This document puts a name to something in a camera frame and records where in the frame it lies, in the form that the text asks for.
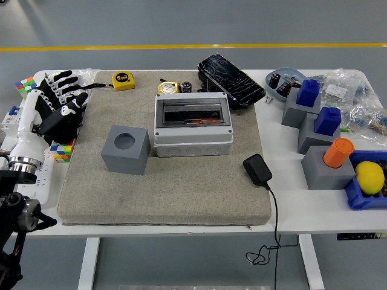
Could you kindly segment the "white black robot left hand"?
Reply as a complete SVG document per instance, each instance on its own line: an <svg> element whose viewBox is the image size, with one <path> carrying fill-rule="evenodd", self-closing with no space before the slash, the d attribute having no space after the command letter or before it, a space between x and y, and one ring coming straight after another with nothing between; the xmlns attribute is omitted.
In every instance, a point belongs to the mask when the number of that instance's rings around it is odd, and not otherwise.
<svg viewBox="0 0 387 290"><path fill-rule="evenodd" d="M27 95L10 162L41 164L52 142L66 144L77 138L89 89L72 70L46 74Z"/></svg>

